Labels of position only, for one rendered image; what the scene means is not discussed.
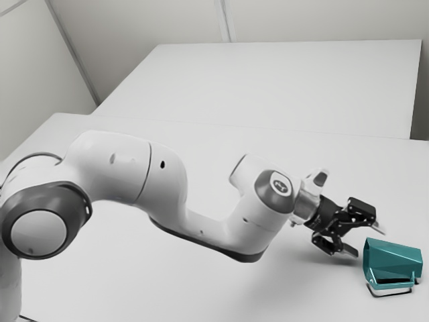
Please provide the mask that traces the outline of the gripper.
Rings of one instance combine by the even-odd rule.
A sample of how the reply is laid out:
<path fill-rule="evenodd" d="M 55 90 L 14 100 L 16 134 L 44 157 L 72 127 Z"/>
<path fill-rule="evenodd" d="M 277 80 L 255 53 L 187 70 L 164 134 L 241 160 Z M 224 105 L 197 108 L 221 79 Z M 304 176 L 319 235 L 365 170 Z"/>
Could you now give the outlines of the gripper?
<path fill-rule="evenodd" d="M 358 257 L 358 250 L 341 239 L 354 228 L 370 227 L 385 234 L 384 226 L 377 221 L 376 208 L 354 197 L 340 207 L 322 195 L 314 216 L 304 225 L 313 231 L 312 243 L 329 256 L 339 253 Z"/>

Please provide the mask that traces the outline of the teal faceted mug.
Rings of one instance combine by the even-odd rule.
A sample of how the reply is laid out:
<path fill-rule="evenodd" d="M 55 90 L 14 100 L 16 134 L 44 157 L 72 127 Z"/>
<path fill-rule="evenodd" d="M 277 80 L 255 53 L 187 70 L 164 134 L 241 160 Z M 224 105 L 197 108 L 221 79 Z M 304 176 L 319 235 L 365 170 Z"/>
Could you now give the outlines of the teal faceted mug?
<path fill-rule="evenodd" d="M 422 282 L 421 249 L 368 237 L 363 248 L 363 273 L 375 297 L 406 294 Z"/>

